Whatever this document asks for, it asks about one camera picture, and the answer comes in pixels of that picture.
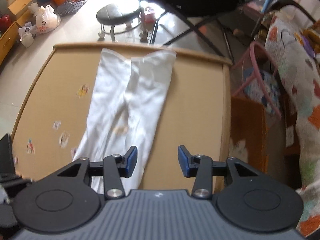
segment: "black chair seat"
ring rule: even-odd
[[[137,18],[141,12],[139,2],[130,4],[130,8],[119,8],[112,3],[97,12],[97,20],[104,25],[120,25]]]

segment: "metal screw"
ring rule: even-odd
[[[196,197],[204,198],[204,197],[209,196],[209,190],[207,190],[205,188],[199,188],[199,189],[195,190],[193,194]]]
[[[120,197],[122,195],[122,190],[118,188],[112,188],[107,191],[107,195],[109,197]]]

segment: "wire basket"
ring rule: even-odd
[[[87,0],[65,0],[64,3],[58,6],[57,11],[60,17],[75,14]]]

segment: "round black disc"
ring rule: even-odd
[[[100,207],[97,193],[74,178],[39,181],[14,199],[17,221],[32,231],[58,233],[79,227]]]
[[[226,187],[218,196],[217,207],[236,226],[269,233],[295,227],[303,202],[286,185],[257,176],[237,179]]]

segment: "white garment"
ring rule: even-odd
[[[137,146],[132,177],[121,179],[126,194],[140,184],[175,58],[176,53],[168,50],[126,59],[102,49],[87,128],[74,160],[88,157],[98,162],[112,154],[124,155],[132,145]],[[91,187],[103,193],[103,178],[92,178]]]

